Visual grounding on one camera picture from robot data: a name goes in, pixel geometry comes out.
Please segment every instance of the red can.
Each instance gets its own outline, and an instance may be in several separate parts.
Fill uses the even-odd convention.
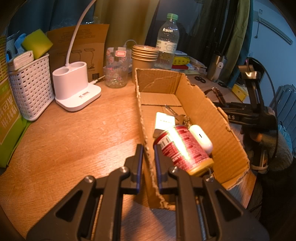
[[[156,144],[161,146],[163,154],[169,156],[175,166],[190,175],[200,176],[214,164],[186,126],[170,127],[155,139],[153,146]]]

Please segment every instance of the transparent plastic cup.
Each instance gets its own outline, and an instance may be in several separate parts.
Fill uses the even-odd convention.
[[[131,50],[125,47],[107,48],[105,84],[111,88],[126,86]]]

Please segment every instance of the plastic basket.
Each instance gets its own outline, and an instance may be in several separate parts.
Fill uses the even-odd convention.
[[[22,116],[36,120],[54,100],[49,54],[9,73],[11,89]]]

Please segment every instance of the scissors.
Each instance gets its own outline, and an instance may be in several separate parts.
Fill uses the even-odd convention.
[[[202,77],[200,77],[200,76],[195,76],[194,77],[197,81],[200,81],[201,83],[204,83],[205,84],[205,79],[203,79]]]

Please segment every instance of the key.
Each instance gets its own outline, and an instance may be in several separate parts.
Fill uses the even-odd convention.
[[[191,126],[190,118],[186,115],[178,115],[170,106],[165,105],[166,110],[168,110],[178,121],[179,125],[186,125],[188,128]]]

